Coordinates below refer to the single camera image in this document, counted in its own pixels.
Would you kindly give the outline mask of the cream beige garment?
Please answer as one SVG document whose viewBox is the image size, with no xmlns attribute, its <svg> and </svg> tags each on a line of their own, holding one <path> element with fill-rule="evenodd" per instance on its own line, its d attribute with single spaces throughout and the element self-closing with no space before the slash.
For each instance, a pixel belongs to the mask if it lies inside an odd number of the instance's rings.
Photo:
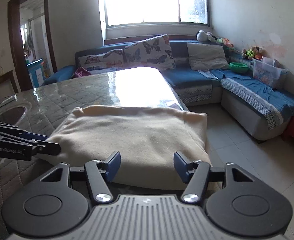
<svg viewBox="0 0 294 240">
<path fill-rule="evenodd" d="M 49 136 L 59 155 L 39 156 L 52 165 L 72 167 L 121 154 L 115 183 L 160 190 L 183 190 L 174 168 L 174 153 L 209 162 L 206 152 L 207 115 L 174 108 L 92 105 L 75 108 Z"/>
</svg>

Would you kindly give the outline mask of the round built-in table hotplate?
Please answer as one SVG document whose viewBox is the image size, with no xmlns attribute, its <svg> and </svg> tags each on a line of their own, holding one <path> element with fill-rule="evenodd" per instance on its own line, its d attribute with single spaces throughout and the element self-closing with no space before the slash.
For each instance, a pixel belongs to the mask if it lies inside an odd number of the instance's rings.
<svg viewBox="0 0 294 240">
<path fill-rule="evenodd" d="M 5 105 L 0 108 L 0 122 L 18 126 L 31 108 L 29 102 Z"/>
</svg>

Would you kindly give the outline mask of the grey remote control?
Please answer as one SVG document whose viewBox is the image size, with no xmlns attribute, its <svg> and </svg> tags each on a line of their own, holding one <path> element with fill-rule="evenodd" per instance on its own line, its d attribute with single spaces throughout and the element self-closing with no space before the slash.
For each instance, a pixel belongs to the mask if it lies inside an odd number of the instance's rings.
<svg viewBox="0 0 294 240">
<path fill-rule="evenodd" d="M 6 105 L 6 104 L 8 104 L 10 102 L 13 102 L 13 101 L 16 101 L 16 100 L 17 100 L 17 96 L 16 95 L 11 95 L 11 96 L 5 98 L 4 100 L 2 100 L 0 102 L 0 105 Z"/>
</svg>

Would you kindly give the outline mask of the blue white cabinet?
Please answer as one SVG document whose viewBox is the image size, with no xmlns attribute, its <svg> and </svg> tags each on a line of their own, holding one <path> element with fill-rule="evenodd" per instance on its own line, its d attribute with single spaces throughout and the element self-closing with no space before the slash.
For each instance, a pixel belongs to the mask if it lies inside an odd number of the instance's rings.
<svg viewBox="0 0 294 240">
<path fill-rule="evenodd" d="M 29 78 L 33 88 L 42 86 L 45 81 L 45 73 L 43 68 L 44 60 L 39 59 L 32 63 L 27 64 Z"/>
</svg>

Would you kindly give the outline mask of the pink cloth on sofa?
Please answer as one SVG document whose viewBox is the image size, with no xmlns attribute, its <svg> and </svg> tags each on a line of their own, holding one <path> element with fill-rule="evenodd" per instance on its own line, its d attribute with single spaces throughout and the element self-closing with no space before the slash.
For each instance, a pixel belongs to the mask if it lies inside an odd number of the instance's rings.
<svg viewBox="0 0 294 240">
<path fill-rule="evenodd" d="M 87 71 L 85 68 L 80 67 L 78 68 L 75 72 L 74 72 L 74 76 L 76 78 L 80 78 L 80 77 L 85 77 L 85 76 L 90 76 L 91 73 L 89 71 Z"/>
</svg>

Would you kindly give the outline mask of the blue corner sofa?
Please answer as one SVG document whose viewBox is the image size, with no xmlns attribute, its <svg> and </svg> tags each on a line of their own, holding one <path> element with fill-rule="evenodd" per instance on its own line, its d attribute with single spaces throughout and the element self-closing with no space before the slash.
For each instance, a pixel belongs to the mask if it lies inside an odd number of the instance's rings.
<svg viewBox="0 0 294 240">
<path fill-rule="evenodd" d="M 171 85 L 182 102 L 187 106 L 197 106 L 209 103 L 219 103 L 239 122 L 239 124 L 255 139 L 269 140 L 284 132 L 291 118 L 283 121 L 280 112 L 270 103 L 267 103 L 257 94 L 231 79 L 220 80 L 211 70 L 192 70 L 189 65 L 187 43 L 200 43 L 192 40 L 170 40 L 172 55 L 176 64 L 175 69 L 158 71 Z M 75 77 L 74 72 L 79 68 L 78 58 L 92 54 L 102 54 L 113 49 L 124 49 L 134 43 L 119 43 L 95 49 L 78 51 L 75 62 L 71 66 L 60 69 L 46 80 L 46 84 L 64 81 Z M 226 59 L 229 53 L 224 45 Z M 123 68 L 107 68 L 89 71 L 91 75 L 117 70 L 128 69 L 124 55 Z"/>
</svg>

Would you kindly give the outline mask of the small butterfly print cushion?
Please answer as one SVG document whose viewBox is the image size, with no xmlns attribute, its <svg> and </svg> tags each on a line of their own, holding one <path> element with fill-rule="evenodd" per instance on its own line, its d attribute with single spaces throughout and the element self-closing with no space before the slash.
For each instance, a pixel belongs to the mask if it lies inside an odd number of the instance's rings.
<svg viewBox="0 0 294 240">
<path fill-rule="evenodd" d="M 123 49 L 113 49 L 102 54 L 86 55 L 78 58 L 78 66 L 88 71 L 124 67 Z"/>
</svg>

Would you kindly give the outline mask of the grey plain cushion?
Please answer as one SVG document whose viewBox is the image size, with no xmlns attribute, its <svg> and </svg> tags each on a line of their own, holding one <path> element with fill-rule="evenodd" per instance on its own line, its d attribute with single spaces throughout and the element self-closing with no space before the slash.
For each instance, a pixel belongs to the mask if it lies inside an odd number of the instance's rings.
<svg viewBox="0 0 294 240">
<path fill-rule="evenodd" d="M 192 70 L 226 69 L 228 62 L 220 45 L 187 43 L 188 60 Z"/>
</svg>

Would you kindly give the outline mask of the green plastic bowl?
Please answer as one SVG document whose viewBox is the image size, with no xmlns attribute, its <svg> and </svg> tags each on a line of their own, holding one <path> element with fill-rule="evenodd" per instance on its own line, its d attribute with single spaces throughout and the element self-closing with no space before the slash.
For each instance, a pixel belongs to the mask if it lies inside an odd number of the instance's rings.
<svg viewBox="0 0 294 240">
<path fill-rule="evenodd" d="M 236 74 L 245 74 L 250 70 L 250 67 L 247 64 L 240 62 L 230 62 L 229 68 Z"/>
</svg>

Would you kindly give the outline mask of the large butterfly print cushion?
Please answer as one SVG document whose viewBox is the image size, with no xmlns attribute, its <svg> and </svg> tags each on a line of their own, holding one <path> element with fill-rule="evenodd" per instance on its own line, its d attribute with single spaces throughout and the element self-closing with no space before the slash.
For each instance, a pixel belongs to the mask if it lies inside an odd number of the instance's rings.
<svg viewBox="0 0 294 240">
<path fill-rule="evenodd" d="M 125 46 L 123 51 L 130 68 L 152 67 L 159 71 L 176 68 L 167 34 Z"/>
</svg>

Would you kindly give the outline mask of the clear plastic storage box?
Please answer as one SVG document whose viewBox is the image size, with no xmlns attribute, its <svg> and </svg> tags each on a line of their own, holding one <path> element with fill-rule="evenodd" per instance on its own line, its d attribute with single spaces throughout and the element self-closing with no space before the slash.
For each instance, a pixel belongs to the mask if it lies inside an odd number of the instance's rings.
<svg viewBox="0 0 294 240">
<path fill-rule="evenodd" d="M 266 61 L 253 60 L 253 77 L 261 83 L 273 88 L 282 89 L 288 70 L 269 64 Z"/>
</svg>

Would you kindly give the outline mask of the orange green plush toys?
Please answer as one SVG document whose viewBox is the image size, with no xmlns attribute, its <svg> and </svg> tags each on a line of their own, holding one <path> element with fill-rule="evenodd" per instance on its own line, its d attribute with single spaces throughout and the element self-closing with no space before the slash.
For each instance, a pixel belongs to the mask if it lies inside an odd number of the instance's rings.
<svg viewBox="0 0 294 240">
<path fill-rule="evenodd" d="M 223 38 L 223 37 L 216 38 L 216 42 L 219 44 L 223 44 L 224 46 L 227 46 L 228 48 L 234 47 L 234 44 L 227 38 Z"/>
</svg>

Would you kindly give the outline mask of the white black plush toy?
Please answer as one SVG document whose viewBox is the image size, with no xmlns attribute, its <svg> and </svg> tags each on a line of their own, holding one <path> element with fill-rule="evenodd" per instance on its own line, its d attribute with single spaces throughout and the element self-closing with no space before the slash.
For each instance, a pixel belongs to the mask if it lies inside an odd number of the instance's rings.
<svg viewBox="0 0 294 240">
<path fill-rule="evenodd" d="M 211 32 L 205 32 L 203 30 L 199 30 L 198 33 L 196 34 L 196 39 L 199 42 L 213 42 L 216 40 L 215 36 L 213 36 L 213 34 Z"/>
</svg>

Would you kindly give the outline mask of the brown green plush toys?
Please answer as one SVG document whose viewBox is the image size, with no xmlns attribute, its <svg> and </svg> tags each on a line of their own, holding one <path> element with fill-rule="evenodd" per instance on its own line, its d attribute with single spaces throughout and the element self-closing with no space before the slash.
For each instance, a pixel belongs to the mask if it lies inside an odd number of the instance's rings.
<svg viewBox="0 0 294 240">
<path fill-rule="evenodd" d="M 250 49 L 243 49 L 241 57 L 247 60 L 261 60 L 263 59 L 263 49 L 258 46 L 253 46 Z"/>
</svg>

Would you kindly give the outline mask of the window with frame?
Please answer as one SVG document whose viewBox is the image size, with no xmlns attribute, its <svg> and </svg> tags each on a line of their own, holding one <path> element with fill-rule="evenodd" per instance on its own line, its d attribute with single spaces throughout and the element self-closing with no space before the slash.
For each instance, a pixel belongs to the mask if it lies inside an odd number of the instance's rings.
<svg viewBox="0 0 294 240">
<path fill-rule="evenodd" d="M 210 28 L 209 0 L 99 0 L 108 40 L 156 34 L 193 35 Z"/>
</svg>

